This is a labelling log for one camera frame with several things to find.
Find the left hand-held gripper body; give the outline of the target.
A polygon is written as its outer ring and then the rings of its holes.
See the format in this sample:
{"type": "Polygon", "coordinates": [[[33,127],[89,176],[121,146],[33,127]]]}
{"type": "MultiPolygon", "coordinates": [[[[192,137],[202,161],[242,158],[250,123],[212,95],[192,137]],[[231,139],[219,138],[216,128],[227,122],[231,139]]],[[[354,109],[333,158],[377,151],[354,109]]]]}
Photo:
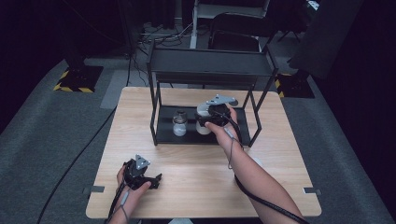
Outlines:
{"type": "Polygon", "coordinates": [[[139,189],[144,183],[150,181],[149,177],[145,177],[149,165],[150,162],[139,154],[126,162],[123,174],[126,185],[131,189],[139,189]]]}

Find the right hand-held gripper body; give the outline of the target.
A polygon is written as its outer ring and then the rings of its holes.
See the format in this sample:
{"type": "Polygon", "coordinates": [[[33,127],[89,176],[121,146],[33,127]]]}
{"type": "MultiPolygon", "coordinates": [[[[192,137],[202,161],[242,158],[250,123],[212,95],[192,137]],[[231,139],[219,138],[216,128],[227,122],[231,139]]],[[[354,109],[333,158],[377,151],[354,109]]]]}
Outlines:
{"type": "Polygon", "coordinates": [[[217,94],[211,100],[205,103],[207,115],[204,121],[212,122],[218,126],[224,126],[231,120],[231,111],[227,104],[231,106],[238,105],[234,97],[217,94]]]}

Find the white jar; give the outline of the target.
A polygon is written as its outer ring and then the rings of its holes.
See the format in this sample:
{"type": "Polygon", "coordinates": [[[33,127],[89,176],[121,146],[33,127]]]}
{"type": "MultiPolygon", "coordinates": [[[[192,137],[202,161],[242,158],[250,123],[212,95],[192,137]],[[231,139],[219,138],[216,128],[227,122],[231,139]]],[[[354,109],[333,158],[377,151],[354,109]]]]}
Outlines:
{"type": "MultiPolygon", "coordinates": [[[[197,106],[196,113],[200,116],[208,117],[209,116],[208,108],[209,105],[207,105],[206,103],[202,103],[197,106]]],[[[202,126],[199,121],[196,121],[196,131],[202,135],[207,135],[211,133],[211,131],[207,129],[206,126],[202,126]]]]}

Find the black metal shelf rack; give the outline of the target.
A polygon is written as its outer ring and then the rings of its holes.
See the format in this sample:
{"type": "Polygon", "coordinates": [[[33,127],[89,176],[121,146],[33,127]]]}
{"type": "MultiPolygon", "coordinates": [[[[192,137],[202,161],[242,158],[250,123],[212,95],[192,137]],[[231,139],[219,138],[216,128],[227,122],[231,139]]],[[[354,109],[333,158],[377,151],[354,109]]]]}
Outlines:
{"type": "Polygon", "coordinates": [[[155,145],[207,145],[216,142],[212,133],[202,135],[196,131],[194,106],[181,107],[188,116],[187,133],[180,137],[171,133],[171,118],[179,107],[162,103],[161,85],[176,83],[216,85],[226,89],[244,87],[247,91],[244,103],[252,105],[257,130],[254,134],[249,133],[246,108],[239,106],[236,108],[240,127],[238,137],[243,145],[250,147],[262,130],[259,112],[275,80],[278,64],[268,46],[262,52],[253,52],[158,48],[152,44],[148,51],[147,69],[153,106],[150,130],[155,145]]]}

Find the person's right hand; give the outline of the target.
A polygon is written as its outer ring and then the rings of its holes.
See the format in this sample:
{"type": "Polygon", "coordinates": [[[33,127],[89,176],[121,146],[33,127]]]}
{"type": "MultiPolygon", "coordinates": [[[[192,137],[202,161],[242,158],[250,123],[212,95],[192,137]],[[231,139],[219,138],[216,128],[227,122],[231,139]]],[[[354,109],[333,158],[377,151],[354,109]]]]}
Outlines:
{"type": "Polygon", "coordinates": [[[226,153],[230,153],[232,149],[241,149],[237,133],[232,124],[227,124],[224,127],[218,126],[212,122],[206,122],[205,126],[217,138],[219,145],[226,153]]]}

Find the person's left hand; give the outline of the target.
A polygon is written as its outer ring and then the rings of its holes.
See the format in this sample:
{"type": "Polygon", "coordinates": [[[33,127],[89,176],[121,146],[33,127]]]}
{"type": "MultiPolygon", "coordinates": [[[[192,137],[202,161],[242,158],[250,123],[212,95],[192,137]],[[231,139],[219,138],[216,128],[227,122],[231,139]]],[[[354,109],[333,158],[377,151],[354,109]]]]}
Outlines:
{"type": "Polygon", "coordinates": [[[134,214],[134,210],[139,204],[140,198],[150,186],[150,182],[146,182],[136,190],[125,186],[116,203],[115,210],[109,224],[128,224],[130,218],[134,214]]]}

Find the glass jar with dark lid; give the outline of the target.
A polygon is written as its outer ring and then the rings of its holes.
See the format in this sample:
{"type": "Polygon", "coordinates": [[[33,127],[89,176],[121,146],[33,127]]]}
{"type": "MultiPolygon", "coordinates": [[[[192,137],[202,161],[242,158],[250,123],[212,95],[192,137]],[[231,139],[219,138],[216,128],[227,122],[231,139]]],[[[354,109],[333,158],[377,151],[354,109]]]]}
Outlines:
{"type": "Polygon", "coordinates": [[[187,113],[184,110],[177,110],[173,116],[173,133],[176,136],[183,136],[187,132],[187,113]]]}

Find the striped black stand base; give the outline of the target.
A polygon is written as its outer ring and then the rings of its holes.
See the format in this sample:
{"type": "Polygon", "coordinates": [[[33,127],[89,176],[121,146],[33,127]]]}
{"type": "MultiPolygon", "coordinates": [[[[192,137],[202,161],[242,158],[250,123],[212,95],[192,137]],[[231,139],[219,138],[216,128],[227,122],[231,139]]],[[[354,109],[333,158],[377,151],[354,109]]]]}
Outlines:
{"type": "Polygon", "coordinates": [[[280,97],[314,98],[315,95],[307,81],[308,74],[277,74],[276,90],[280,97]]]}
{"type": "Polygon", "coordinates": [[[103,66],[90,65],[84,66],[81,70],[68,67],[53,89],[55,91],[95,92],[95,85],[103,69],[103,66]]]}

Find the black chair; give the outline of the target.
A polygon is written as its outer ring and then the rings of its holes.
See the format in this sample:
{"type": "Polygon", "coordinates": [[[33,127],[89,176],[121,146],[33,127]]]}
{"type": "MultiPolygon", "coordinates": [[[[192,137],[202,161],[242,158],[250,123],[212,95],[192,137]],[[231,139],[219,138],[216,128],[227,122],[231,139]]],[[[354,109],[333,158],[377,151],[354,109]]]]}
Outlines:
{"type": "Polygon", "coordinates": [[[270,42],[275,32],[276,26],[269,18],[221,13],[211,22],[208,48],[260,52],[259,37],[270,42]]]}

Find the dark curtain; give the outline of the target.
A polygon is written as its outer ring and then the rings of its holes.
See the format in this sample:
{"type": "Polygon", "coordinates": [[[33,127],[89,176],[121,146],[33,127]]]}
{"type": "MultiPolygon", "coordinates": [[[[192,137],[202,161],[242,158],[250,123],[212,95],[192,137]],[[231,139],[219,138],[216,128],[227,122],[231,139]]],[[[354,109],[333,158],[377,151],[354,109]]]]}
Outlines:
{"type": "Polygon", "coordinates": [[[364,0],[321,0],[303,40],[291,58],[296,77],[325,79],[364,0]]]}

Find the white metal stand frame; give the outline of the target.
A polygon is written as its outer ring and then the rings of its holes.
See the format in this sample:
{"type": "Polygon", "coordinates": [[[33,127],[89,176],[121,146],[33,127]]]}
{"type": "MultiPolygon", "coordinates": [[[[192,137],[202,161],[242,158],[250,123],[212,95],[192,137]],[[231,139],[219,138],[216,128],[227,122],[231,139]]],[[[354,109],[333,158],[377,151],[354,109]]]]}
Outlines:
{"type": "Polygon", "coordinates": [[[266,14],[269,2],[270,0],[263,0],[263,3],[258,7],[241,7],[229,5],[209,5],[202,3],[201,0],[195,0],[192,10],[190,48],[195,49],[197,46],[197,25],[199,19],[214,19],[217,15],[226,12],[263,17],[266,14]]]}

